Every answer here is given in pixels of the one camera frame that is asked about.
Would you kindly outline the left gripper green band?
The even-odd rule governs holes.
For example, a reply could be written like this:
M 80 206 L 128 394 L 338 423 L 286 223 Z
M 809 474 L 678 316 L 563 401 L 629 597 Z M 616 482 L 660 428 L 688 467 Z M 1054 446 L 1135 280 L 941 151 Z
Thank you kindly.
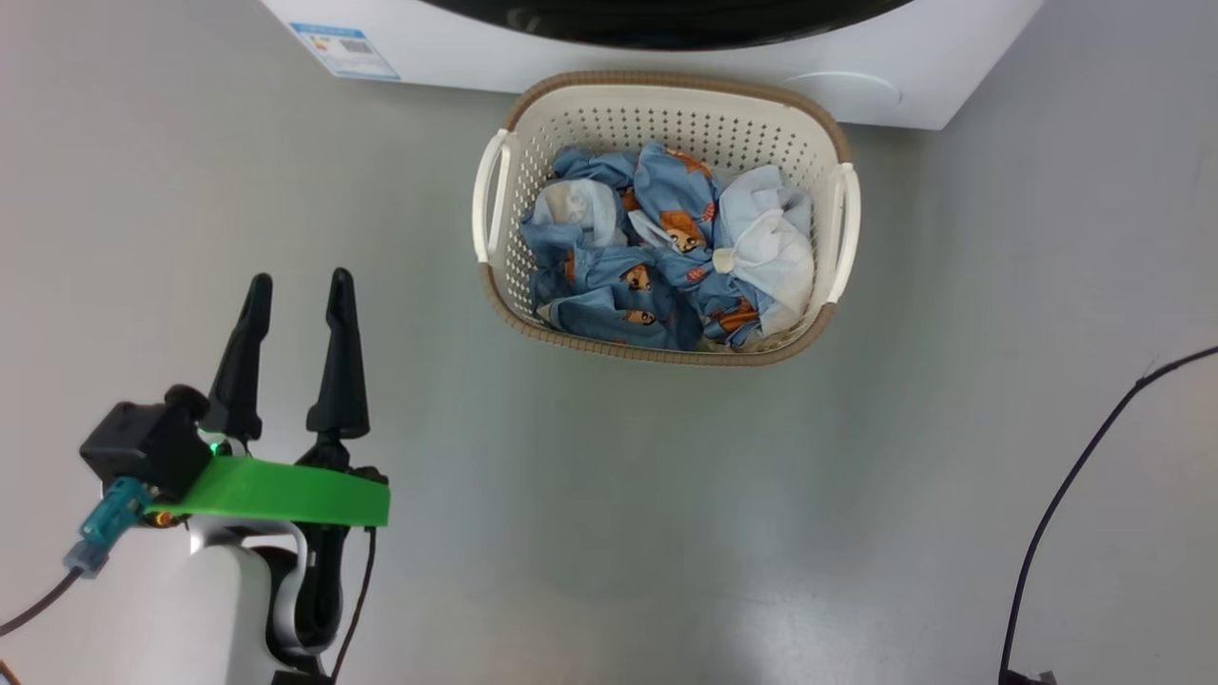
M 183 457 L 203 449 L 206 467 L 190 489 L 169 501 L 168 489 L 151 507 L 181 518 L 294 520 L 350 528 L 382 528 L 390 523 L 390 486 L 353 473 L 257 460 L 246 444 L 259 439 L 261 345 L 270 324 L 273 279 L 258 273 L 238 321 L 231 325 L 212 386 L 209 410 L 184 445 L 155 442 L 149 456 L 161 470 L 180 470 Z M 318 399 L 307 412 L 307 430 L 335 440 L 356 440 L 370 431 L 368 392 L 354 277 L 335 269 L 326 296 L 326 360 Z

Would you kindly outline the cream perforated laundry basket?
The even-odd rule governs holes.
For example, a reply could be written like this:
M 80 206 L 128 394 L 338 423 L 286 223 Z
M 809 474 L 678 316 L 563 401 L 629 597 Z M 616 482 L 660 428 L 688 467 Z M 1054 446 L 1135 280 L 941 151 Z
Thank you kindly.
M 775 165 L 809 193 L 816 272 L 795 328 L 741 352 L 677 352 L 571 336 L 533 316 L 527 279 L 536 261 L 519 225 L 555 157 L 563 147 L 615 152 L 646 143 L 663 143 L 722 172 Z M 523 91 L 484 147 L 473 185 L 471 244 L 484 295 L 505 325 L 530 339 L 618 360 L 765 367 L 811 346 L 834 317 L 853 273 L 861 218 L 861 186 L 844 130 L 797 91 L 688 74 L 568 72 Z

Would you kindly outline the white cream garment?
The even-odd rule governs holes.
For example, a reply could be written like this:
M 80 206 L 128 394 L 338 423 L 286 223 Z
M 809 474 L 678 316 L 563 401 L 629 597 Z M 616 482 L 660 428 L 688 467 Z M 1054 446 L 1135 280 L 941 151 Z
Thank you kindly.
M 809 307 L 816 258 L 812 204 L 767 165 L 736 177 L 717 196 L 713 264 L 758 293 L 760 335 L 797 325 Z

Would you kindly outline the blue bear print garment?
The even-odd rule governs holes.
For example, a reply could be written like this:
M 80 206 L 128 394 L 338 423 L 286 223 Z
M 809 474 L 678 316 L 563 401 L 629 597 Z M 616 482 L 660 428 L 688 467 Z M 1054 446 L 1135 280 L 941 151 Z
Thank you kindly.
M 644 349 L 743 349 L 770 296 L 700 256 L 652 245 L 596 246 L 579 225 L 523 223 L 537 271 L 533 313 L 574 336 Z
M 596 245 L 669 250 L 706 262 L 717 222 L 713 169 L 659 143 L 637 152 L 563 147 L 544 189 L 549 218 L 581 223 Z

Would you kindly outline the white front-load washing machine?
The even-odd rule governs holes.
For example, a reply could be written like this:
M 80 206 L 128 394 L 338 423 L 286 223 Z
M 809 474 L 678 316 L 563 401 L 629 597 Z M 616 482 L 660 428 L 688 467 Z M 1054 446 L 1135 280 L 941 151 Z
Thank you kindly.
M 287 23 L 362 30 L 400 73 L 402 84 L 519 94 L 564 72 L 600 69 L 671 72 L 782 88 L 790 77 L 840 69 L 885 79 L 903 94 L 889 112 L 840 122 L 924 130 L 948 126 L 1044 1 L 914 0 L 857 26 L 793 41 L 665 52 L 515 33 L 423 0 L 259 0 L 287 30 Z

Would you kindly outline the round white filter cover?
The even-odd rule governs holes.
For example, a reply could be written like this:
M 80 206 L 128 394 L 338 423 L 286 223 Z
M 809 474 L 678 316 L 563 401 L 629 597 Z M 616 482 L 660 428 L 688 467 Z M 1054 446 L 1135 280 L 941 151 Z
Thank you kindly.
M 800 91 L 838 119 L 868 119 L 896 108 L 903 100 L 898 87 L 885 79 L 857 72 L 812 72 L 782 83 Z

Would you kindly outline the dark round washing machine door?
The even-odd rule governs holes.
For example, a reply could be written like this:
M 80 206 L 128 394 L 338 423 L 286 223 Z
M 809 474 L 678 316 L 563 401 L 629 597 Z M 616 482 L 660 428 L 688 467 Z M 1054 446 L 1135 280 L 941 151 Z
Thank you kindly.
M 760 48 L 857 26 L 914 0 L 423 0 L 515 33 L 665 52 Z

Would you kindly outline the blue white energy label sticker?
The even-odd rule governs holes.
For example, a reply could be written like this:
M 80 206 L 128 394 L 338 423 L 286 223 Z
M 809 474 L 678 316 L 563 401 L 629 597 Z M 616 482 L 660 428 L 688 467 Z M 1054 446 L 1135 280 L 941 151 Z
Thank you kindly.
M 365 33 L 357 28 L 287 23 L 296 38 L 335 77 L 401 83 L 382 52 L 374 48 Z

